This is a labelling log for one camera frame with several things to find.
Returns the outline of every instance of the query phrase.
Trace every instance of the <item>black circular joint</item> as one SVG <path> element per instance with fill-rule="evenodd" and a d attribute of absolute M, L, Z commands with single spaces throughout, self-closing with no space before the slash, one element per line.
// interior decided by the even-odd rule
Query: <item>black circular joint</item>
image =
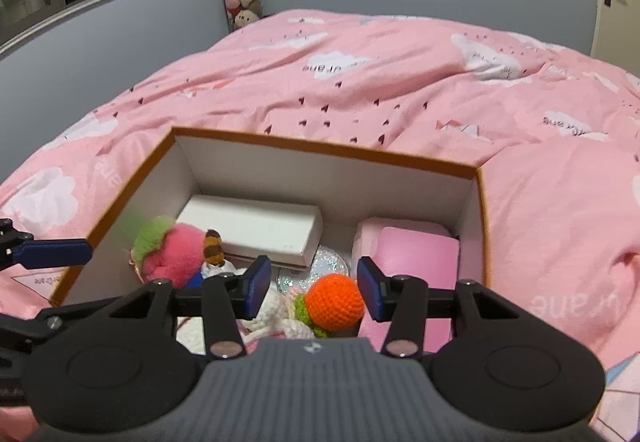
<path fill-rule="evenodd" d="M 597 358 L 560 332 L 550 338 L 503 330 L 460 336 L 434 356 L 430 376 L 453 408 L 482 424 L 519 432 L 583 421 L 604 391 Z"/>
<path fill-rule="evenodd" d="M 169 413 L 193 390 L 198 368 L 187 348 L 135 321 L 112 323 L 69 329 L 30 356 L 22 384 L 41 423 L 116 433 Z"/>

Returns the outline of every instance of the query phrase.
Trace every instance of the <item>pink bedspread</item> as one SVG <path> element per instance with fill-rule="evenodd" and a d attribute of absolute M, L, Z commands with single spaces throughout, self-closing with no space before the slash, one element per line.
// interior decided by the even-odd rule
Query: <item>pink bedspread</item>
<path fill-rule="evenodd" d="M 42 147 L 0 186 L 2 215 L 38 237 L 85 235 L 174 125 L 481 165 L 491 286 L 606 368 L 640 351 L 640 79 L 619 68 L 455 22 L 281 13 Z"/>

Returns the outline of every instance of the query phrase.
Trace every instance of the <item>open cardboard box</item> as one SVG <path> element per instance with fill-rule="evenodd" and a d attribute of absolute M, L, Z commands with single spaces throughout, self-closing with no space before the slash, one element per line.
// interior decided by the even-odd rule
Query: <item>open cardboard box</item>
<path fill-rule="evenodd" d="M 317 205 L 321 244 L 350 261 L 356 226 L 370 217 L 444 225 L 460 239 L 459 278 L 486 284 L 486 219 L 473 166 L 352 146 L 217 130 L 173 129 L 87 239 L 94 257 L 71 267 L 54 305 L 127 294 L 140 286 L 129 264 L 132 223 L 177 217 L 194 194 Z"/>

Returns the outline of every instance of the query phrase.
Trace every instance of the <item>pink plush toy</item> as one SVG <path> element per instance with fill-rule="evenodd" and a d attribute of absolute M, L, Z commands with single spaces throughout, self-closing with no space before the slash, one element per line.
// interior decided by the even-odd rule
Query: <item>pink plush toy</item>
<path fill-rule="evenodd" d="M 131 259 L 141 281 L 168 278 L 181 289 L 204 263 L 204 231 L 171 217 L 153 218 L 138 232 Z"/>

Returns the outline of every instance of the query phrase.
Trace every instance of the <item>striped tail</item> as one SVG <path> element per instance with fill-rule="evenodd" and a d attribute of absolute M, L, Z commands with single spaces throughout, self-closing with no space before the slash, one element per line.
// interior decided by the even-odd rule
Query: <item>striped tail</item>
<path fill-rule="evenodd" d="M 222 267 L 225 265 L 225 253 L 222 251 L 222 240 L 220 234 L 215 229 L 209 229 L 204 236 L 202 247 L 204 259 L 209 265 Z"/>

